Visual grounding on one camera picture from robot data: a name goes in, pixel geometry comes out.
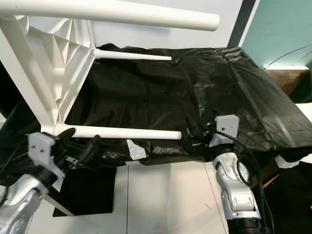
black plastic bag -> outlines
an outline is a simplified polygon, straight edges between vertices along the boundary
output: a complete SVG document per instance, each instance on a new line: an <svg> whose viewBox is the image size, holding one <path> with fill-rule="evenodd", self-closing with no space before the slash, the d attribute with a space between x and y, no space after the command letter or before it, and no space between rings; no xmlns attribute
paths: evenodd
<svg viewBox="0 0 312 234"><path fill-rule="evenodd" d="M312 152L311 123L240 48L146 50L106 44L100 49L173 58L96 60L66 121L182 132L180 141L133 140L145 149L141 164L210 161L208 151L191 147L185 119L210 122L215 112L240 118L238 140L262 163L278 154L296 161ZM94 166L132 161L125 140L103 142L108 144Z"/></svg>

